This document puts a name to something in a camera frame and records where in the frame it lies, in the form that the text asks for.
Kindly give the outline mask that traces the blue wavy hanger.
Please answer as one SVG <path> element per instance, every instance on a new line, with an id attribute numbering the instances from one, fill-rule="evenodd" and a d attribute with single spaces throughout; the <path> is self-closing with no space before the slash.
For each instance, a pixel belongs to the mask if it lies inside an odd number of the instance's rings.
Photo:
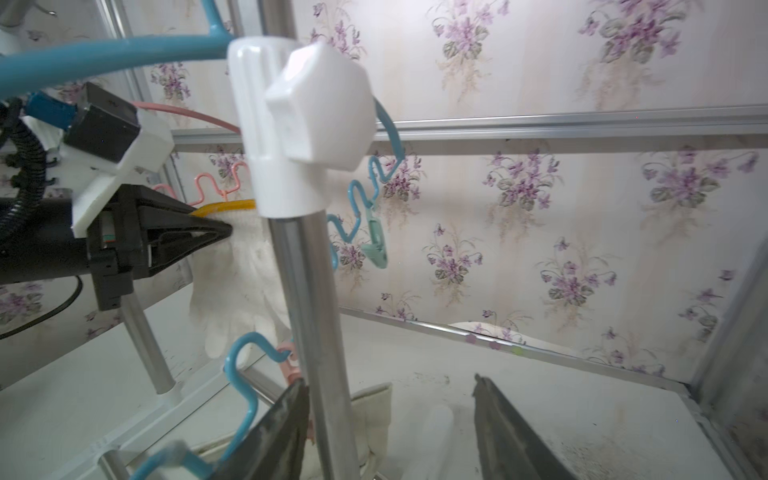
<path id="1" fill-rule="evenodd" d="M 17 193 L 1 203 L 5 283 L 90 275 L 101 309 L 122 308 L 159 395 L 178 383 L 140 311 L 134 283 L 218 247 L 265 254 L 246 274 L 239 261 L 199 272 L 194 311 L 227 333 L 218 372 L 248 409 L 223 456 L 204 461 L 185 446 L 151 456 L 146 479 L 181 466 L 200 479 L 295 476 L 313 438 L 327 479 L 360 476 L 353 410 L 333 278 L 326 212 L 331 171 L 356 169 L 378 125 L 398 132 L 364 69 L 324 43 L 285 36 L 237 39 L 213 1 L 203 35 L 87 40 L 22 52 L 16 37 L 28 1 L 1 5 L 1 140 L 14 148 Z M 178 76 L 188 61 L 225 60 L 243 158 L 218 201 L 185 203 L 164 186 L 132 185 L 174 148 L 154 107 L 136 107 L 92 84 L 108 73 L 156 66 Z"/>

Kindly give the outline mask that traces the pink wavy hanger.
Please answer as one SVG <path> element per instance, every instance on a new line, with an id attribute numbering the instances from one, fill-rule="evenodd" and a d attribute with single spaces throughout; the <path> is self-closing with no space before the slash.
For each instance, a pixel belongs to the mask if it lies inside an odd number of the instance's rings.
<path id="1" fill-rule="evenodd" d="M 244 155 L 223 145 L 197 146 L 194 152 L 173 151 L 159 173 L 136 168 L 133 184 L 153 187 L 189 205 L 250 198 Z"/>

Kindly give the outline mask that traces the white knit glove yellow cuff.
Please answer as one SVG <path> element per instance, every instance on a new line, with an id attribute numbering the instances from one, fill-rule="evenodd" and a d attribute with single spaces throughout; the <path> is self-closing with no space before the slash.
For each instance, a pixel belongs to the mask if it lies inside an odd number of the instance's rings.
<path id="1" fill-rule="evenodd" d="M 291 337 L 268 220 L 252 200 L 214 203 L 194 214 L 232 227 L 231 235 L 191 256 L 189 316 L 209 358 L 224 359 L 235 340 L 256 332 L 277 346 Z"/>

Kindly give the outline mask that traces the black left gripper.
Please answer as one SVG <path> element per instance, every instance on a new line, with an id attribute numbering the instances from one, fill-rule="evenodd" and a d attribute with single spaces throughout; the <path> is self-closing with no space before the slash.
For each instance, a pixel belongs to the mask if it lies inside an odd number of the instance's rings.
<path id="1" fill-rule="evenodd" d="M 87 230 L 88 268 L 98 309 L 115 310 L 134 281 L 153 277 L 207 246 L 228 239 L 232 226 L 154 191 L 124 184 Z"/>

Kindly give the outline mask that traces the white and steel drying rack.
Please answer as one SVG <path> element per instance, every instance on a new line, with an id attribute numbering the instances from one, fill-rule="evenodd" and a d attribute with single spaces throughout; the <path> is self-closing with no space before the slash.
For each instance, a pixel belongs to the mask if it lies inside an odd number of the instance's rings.
<path id="1" fill-rule="evenodd" d="M 16 30 L 28 1 L 1 5 L 1 107 L 22 94 L 70 80 L 162 62 L 226 59 L 253 176 L 256 206 L 268 220 L 299 362 L 314 407 L 315 439 L 327 479 L 359 477 L 327 233 L 326 174 L 354 170 L 383 127 L 402 153 L 397 129 L 373 96 L 366 73 L 325 44 L 295 39 L 286 1 L 258 5 L 261 32 L 235 38 L 212 1 L 206 35 L 144 36 L 70 43 L 23 52 Z"/>

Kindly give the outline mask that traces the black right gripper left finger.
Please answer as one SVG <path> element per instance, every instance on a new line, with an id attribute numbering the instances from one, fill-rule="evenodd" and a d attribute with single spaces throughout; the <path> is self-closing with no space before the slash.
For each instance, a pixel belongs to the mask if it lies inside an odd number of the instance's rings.
<path id="1" fill-rule="evenodd" d="M 299 479 L 309 429 L 309 387 L 298 379 L 210 479 Z"/>

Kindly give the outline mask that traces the pink clothes peg on blue hanger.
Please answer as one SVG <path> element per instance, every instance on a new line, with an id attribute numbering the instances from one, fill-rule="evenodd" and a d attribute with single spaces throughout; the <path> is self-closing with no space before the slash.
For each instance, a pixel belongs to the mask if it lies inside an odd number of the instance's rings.
<path id="1" fill-rule="evenodd" d="M 287 354 L 287 358 L 279 363 L 279 368 L 286 384 L 290 386 L 295 381 L 302 379 L 303 375 L 300 369 L 298 354 L 296 352 L 294 342 L 292 340 L 285 341 L 277 347 L 277 350 L 279 353 Z M 316 444 L 313 411 L 310 411 L 309 413 L 307 439 L 310 440 L 313 445 Z"/>

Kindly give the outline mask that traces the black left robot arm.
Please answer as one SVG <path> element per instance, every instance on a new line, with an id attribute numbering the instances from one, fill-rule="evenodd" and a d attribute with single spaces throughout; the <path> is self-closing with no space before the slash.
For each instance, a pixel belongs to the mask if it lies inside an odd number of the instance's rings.
<path id="1" fill-rule="evenodd" d="M 86 233 L 74 233 L 73 199 L 48 198 L 51 166 L 42 142 L 21 117 L 22 101 L 1 107 L 1 140 L 17 149 L 14 198 L 1 201 L 4 285 L 90 275 L 100 310 L 120 308 L 137 279 L 231 236 L 231 225 L 195 216 L 192 207 L 143 185 L 109 194 Z"/>

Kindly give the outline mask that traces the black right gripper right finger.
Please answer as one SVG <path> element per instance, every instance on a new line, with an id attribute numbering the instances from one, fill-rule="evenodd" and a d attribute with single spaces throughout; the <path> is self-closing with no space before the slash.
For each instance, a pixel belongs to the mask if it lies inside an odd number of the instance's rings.
<path id="1" fill-rule="evenodd" d="M 484 479 L 576 478 L 490 378 L 477 374 L 475 381 L 474 425 Z"/>

